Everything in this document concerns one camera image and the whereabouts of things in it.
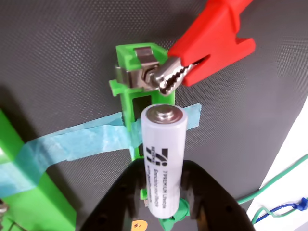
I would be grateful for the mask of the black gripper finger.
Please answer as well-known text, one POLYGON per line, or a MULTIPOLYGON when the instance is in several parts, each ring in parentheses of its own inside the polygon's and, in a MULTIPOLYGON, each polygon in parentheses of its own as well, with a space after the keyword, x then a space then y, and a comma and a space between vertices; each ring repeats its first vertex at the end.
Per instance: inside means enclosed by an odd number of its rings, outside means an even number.
POLYGON ((129 231, 146 188, 144 160, 134 160, 117 178, 81 226, 81 231, 129 231))
POLYGON ((199 231, 253 231, 245 210, 201 166, 185 160, 181 189, 199 231))

